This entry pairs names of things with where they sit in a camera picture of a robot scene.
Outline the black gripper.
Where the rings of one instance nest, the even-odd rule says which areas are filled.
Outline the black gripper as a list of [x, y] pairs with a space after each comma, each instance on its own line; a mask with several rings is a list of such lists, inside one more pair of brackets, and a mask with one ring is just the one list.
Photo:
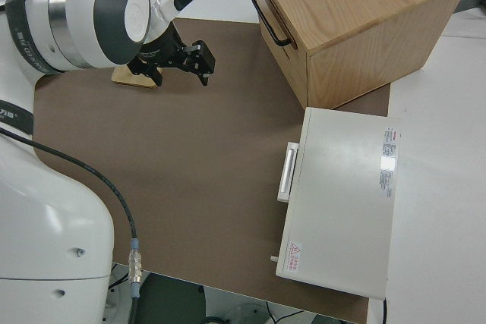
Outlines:
[[132, 73], [130, 82], [135, 86], [162, 86], [163, 76], [158, 68], [178, 68], [190, 72], [206, 86], [215, 70], [215, 58], [203, 40], [186, 46], [178, 30], [168, 27], [161, 36], [143, 44], [136, 58], [127, 66]]

